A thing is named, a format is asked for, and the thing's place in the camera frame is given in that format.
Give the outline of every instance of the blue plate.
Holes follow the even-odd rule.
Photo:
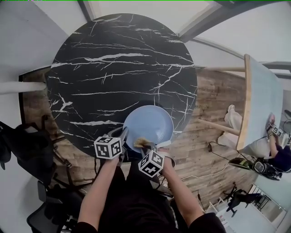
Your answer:
[[[126,144],[134,151],[134,142],[144,137],[155,144],[168,141],[173,135],[173,121],[171,116],[161,107],[146,105],[132,111],[126,118],[123,128],[128,127],[129,133]]]

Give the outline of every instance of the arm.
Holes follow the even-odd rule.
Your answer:
[[[276,144],[278,146],[280,146],[280,141],[279,141],[279,137],[277,135],[274,135],[275,136],[275,141],[276,141]]]
[[[277,153],[278,153],[278,150],[277,150],[277,147],[276,147],[276,141],[277,140],[278,139],[276,139],[274,135],[270,135],[269,136],[269,145],[270,145],[271,158],[275,158]]]
[[[172,167],[170,158],[165,157],[163,175],[167,179],[169,187],[174,194],[177,207],[183,216],[187,226],[203,215],[198,200],[193,196],[190,189],[181,181]]]
[[[78,222],[89,223],[98,230],[101,214],[104,209],[107,193],[119,158],[107,160],[91,189],[82,201]]]

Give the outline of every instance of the blue shirt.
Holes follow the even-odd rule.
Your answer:
[[[291,169],[291,149],[285,146],[284,149],[276,144],[278,153],[275,158],[269,159],[269,164],[285,172]]]

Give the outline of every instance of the black marble table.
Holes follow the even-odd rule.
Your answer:
[[[145,16],[114,14],[86,23],[64,42],[47,86],[58,127],[94,157],[95,139],[143,105],[164,108],[177,137],[195,106],[197,77],[187,48],[169,28]],[[141,158],[131,152],[129,160]]]

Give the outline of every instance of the floor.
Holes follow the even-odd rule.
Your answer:
[[[45,81],[44,74],[49,69],[35,71],[23,75],[23,81]],[[216,141],[222,131],[207,127],[197,122],[197,119],[208,120],[225,124],[224,115],[230,104],[236,106],[236,111],[243,113],[245,80],[226,73],[204,71],[197,68],[198,95],[196,107],[192,118],[185,130],[171,145],[171,154],[176,161],[176,171],[190,190],[202,199],[204,207],[209,201],[215,203],[222,192],[229,191],[233,182],[238,188],[248,191],[256,174],[251,171],[227,166],[227,160],[209,153],[208,142]],[[51,138],[62,136],[50,113],[50,106],[46,91],[23,93],[23,108],[26,123],[35,122],[40,126],[42,115],[48,115],[46,129]],[[75,184],[91,181],[95,176],[94,159],[74,147],[68,140],[57,143],[57,151],[68,159],[72,168],[70,170]],[[213,145],[213,151],[228,159],[238,156],[238,153],[226,147]],[[56,161],[59,179],[66,181],[65,168]],[[125,176],[128,174],[130,164],[123,164]]]

